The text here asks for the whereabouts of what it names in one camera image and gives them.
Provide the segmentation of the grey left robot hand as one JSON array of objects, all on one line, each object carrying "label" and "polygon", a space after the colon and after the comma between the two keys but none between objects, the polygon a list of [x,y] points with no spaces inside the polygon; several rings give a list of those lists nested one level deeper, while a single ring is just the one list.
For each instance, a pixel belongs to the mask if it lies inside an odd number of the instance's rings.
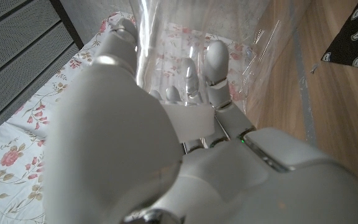
[{"label": "grey left robot hand", "polygon": [[358,180],[244,114],[185,153],[156,96],[135,84],[137,31],[121,19],[64,92],[45,151],[48,223],[358,223]]}]

